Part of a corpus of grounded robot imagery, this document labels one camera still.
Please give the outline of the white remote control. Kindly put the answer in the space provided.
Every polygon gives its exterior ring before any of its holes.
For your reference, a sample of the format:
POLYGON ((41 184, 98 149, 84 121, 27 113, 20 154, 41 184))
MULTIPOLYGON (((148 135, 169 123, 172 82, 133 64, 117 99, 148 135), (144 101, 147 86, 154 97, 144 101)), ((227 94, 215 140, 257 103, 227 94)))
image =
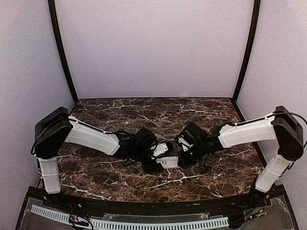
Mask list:
POLYGON ((157 163, 160 163, 164 169, 176 169, 179 168, 178 157, 163 157, 156 160, 157 163))

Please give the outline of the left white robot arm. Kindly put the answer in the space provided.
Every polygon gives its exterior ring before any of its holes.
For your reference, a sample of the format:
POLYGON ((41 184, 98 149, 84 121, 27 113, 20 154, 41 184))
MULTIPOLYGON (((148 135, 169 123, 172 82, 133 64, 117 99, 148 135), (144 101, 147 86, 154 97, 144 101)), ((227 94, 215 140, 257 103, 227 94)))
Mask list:
POLYGON ((49 201, 63 209, 68 199, 61 193, 57 155, 63 143, 74 143, 98 150, 114 158, 125 160, 126 165, 139 162, 147 173, 162 168, 157 159, 169 148, 159 143, 153 132, 141 128, 135 134, 126 131, 107 132, 86 124, 59 107, 35 126, 35 141, 31 154, 37 157, 49 201))

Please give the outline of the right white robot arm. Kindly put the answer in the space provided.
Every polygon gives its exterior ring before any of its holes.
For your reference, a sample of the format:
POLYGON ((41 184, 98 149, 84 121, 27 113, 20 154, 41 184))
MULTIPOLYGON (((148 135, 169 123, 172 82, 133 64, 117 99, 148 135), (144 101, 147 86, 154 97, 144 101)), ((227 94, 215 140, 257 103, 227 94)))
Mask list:
POLYGON ((304 140, 303 128, 296 119, 298 116, 278 106, 274 112, 263 117, 218 126, 209 133, 190 122, 175 138, 183 148, 178 153, 178 166, 187 168, 209 154, 233 146, 276 140, 279 146, 276 153, 258 175, 255 190, 245 196, 245 204, 255 208, 263 201, 263 193, 268 192, 304 153, 307 142, 304 140))

